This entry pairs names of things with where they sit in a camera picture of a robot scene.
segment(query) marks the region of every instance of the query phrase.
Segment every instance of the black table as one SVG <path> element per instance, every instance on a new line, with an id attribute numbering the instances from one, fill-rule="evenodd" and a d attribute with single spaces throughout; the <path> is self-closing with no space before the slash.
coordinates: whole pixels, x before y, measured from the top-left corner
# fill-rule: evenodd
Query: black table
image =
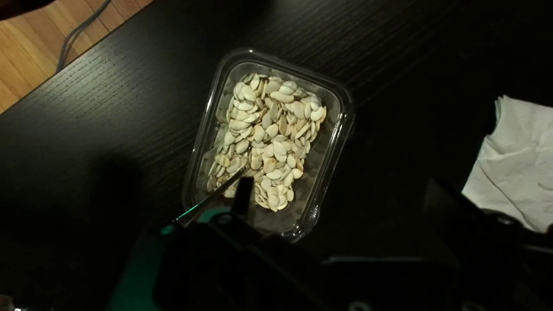
<path id="1" fill-rule="evenodd" d="M 428 176 L 461 186 L 502 93 L 551 103 L 547 0 L 157 0 L 0 117 L 0 292 L 101 309 L 179 209 L 217 60 L 252 46 L 342 81 L 357 122 L 314 255 L 438 255 Z"/>

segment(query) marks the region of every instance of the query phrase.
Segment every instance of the cable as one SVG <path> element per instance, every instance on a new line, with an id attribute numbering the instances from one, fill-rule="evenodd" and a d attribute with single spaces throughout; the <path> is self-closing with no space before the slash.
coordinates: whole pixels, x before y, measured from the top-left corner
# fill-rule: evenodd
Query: cable
<path id="1" fill-rule="evenodd" d="M 69 55 L 69 50 L 70 50 L 70 44 L 74 43 L 74 39 L 107 8 L 107 5 L 110 3 L 112 0 L 105 0 L 95 12 L 91 12 L 88 15 L 88 19 L 84 19 L 79 25 L 75 25 L 63 39 L 63 44 L 62 44 L 62 50 L 58 53 L 58 58 L 56 58 L 56 67 L 55 67 L 55 72 L 62 70 L 65 67 L 65 60 L 67 60 L 67 55 Z"/>

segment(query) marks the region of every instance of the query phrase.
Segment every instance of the wood grain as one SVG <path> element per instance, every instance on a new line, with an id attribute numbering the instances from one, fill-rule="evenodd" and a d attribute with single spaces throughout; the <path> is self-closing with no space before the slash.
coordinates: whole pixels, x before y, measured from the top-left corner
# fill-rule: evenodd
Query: wood grain
<path id="1" fill-rule="evenodd" d="M 74 41 L 69 60 L 114 31 L 152 0 L 114 0 Z M 0 20 L 0 112 L 55 72 L 63 38 L 103 0 L 55 0 L 39 10 Z"/>

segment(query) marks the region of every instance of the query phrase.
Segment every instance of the table surface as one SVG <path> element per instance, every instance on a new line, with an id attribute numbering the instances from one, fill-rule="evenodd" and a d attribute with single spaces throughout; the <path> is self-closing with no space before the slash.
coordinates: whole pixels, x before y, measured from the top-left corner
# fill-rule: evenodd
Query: table surface
<path id="1" fill-rule="evenodd" d="M 157 0 L 0 117 L 0 292 L 101 309 L 139 231 L 179 209 L 222 55 L 342 81 L 357 122 L 311 254 L 438 255 L 430 176 L 459 188 L 492 101 L 551 103 L 547 0 Z"/>

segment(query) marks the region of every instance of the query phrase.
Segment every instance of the clear plastic container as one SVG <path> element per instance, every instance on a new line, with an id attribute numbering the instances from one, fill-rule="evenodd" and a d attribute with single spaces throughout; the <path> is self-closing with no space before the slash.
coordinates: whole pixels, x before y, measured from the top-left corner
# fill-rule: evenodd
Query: clear plastic container
<path id="1" fill-rule="evenodd" d="M 255 205 L 253 200 L 250 203 L 248 221 L 253 228 L 264 233 L 279 233 L 295 241 L 309 233 L 317 221 L 330 176 L 354 122 L 354 108 L 347 91 L 331 79 L 260 51 L 234 50 L 219 63 L 191 148 L 183 188 L 183 203 L 188 207 L 209 195 L 207 169 L 212 162 L 214 148 L 217 146 L 215 136 L 219 124 L 224 122 L 224 112 L 234 82 L 243 74 L 250 72 L 292 79 L 300 88 L 316 93 L 328 110 L 326 119 L 312 141 L 311 152 L 305 157 L 304 174 L 293 181 L 295 198 L 278 212 L 262 209 Z"/>

